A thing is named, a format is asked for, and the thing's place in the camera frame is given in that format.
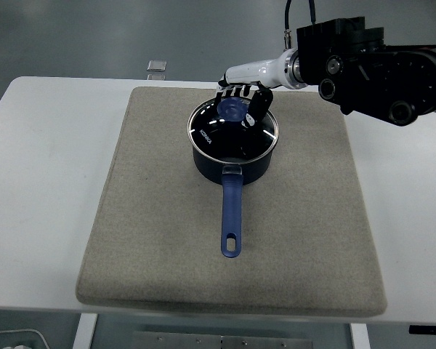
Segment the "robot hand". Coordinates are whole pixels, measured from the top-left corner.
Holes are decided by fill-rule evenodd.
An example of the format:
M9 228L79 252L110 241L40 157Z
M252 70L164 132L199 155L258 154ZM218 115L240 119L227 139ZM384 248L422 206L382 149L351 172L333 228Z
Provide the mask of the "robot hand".
M228 68L217 83L215 104L232 96L246 96L252 86L258 87L239 122L245 129L259 123L273 101L272 90L277 87L301 89L306 87L299 72L297 49L287 49L273 60L261 60Z

